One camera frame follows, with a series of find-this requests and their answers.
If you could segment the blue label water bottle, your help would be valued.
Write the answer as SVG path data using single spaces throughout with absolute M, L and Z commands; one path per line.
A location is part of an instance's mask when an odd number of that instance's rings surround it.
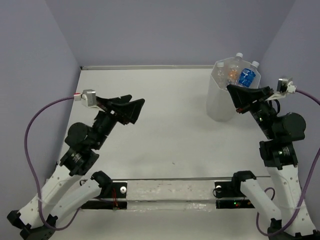
M 253 61 L 249 67 L 244 68 L 239 75 L 238 85 L 249 88 L 257 75 L 259 65 L 259 62 Z

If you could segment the clear capless bottle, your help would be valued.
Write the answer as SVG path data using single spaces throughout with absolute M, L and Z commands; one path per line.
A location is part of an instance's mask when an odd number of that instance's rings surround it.
M 235 85 L 242 70 L 243 54 L 238 52 L 227 66 L 226 84 Z

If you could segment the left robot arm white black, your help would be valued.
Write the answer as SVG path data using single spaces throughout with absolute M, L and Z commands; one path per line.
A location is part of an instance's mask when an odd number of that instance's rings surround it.
M 20 236 L 24 240 L 48 240 L 55 232 L 65 230 L 65 227 L 57 225 L 69 214 L 77 214 L 80 207 L 91 199 L 104 198 L 110 194 L 113 181 L 103 171 L 95 172 L 72 193 L 68 193 L 68 190 L 96 163 L 99 158 L 97 151 L 115 125 L 135 124 L 145 104 L 145 99 L 132 100 L 130 94 L 102 98 L 89 89 L 44 106 L 32 117 L 31 122 L 45 109 L 67 100 L 80 101 L 83 106 L 97 110 L 97 115 L 91 126 L 76 122 L 69 127 L 64 140 L 69 149 L 43 186 L 40 185 L 28 151 L 32 123 L 28 124 L 24 135 L 24 151 L 37 193 L 27 205 L 7 215 L 11 225 L 20 229 Z

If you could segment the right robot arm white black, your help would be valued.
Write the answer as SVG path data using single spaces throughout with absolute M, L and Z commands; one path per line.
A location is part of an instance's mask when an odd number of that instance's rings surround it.
M 275 205 L 259 186 L 251 171 L 233 174 L 230 190 L 235 196 L 245 195 L 257 210 L 257 217 L 270 222 L 266 232 L 257 230 L 270 240 L 318 240 L 320 231 L 316 229 L 306 207 L 305 195 L 313 175 L 317 154 L 310 167 L 306 182 L 300 186 L 298 158 L 293 143 L 305 139 L 306 121 L 298 113 L 290 112 L 279 116 L 271 101 L 277 102 L 288 94 L 298 92 L 291 82 L 279 86 L 276 91 L 270 87 L 245 88 L 228 85 L 236 111 L 251 113 L 252 117 L 267 137 L 259 143 L 259 152 L 271 180 Z

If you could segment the clear bottle white cap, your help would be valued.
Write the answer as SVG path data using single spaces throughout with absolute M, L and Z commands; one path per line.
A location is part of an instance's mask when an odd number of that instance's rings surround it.
M 217 76 L 216 83 L 220 88 L 225 87 L 226 77 L 225 77 L 225 64 L 223 61 L 220 61 L 216 64 Z

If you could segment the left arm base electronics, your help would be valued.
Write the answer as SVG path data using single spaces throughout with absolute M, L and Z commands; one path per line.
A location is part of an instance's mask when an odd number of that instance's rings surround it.
M 126 210 L 127 190 L 127 181 L 114 181 L 108 193 L 87 201 L 80 208 L 82 210 Z

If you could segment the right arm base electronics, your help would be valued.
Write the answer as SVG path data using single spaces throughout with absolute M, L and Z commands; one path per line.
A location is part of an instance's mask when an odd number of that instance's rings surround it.
M 217 210 L 254 209 L 255 206 L 243 193 L 233 188 L 231 181 L 216 181 L 212 191 Z

